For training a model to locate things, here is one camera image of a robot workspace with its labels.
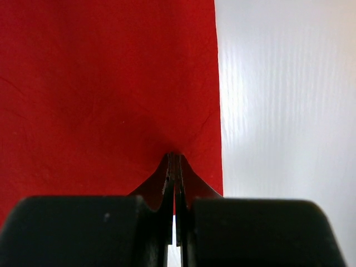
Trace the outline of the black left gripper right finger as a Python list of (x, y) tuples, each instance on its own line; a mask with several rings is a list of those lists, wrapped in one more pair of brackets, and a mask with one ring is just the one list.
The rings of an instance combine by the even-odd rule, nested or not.
[(224, 198), (174, 157), (176, 240), (182, 266), (345, 266), (314, 202)]

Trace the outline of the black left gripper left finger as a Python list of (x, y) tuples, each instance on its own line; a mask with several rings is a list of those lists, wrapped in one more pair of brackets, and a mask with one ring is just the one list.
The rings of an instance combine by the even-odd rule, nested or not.
[(127, 196), (31, 196), (1, 230), (2, 266), (166, 266), (174, 154)]

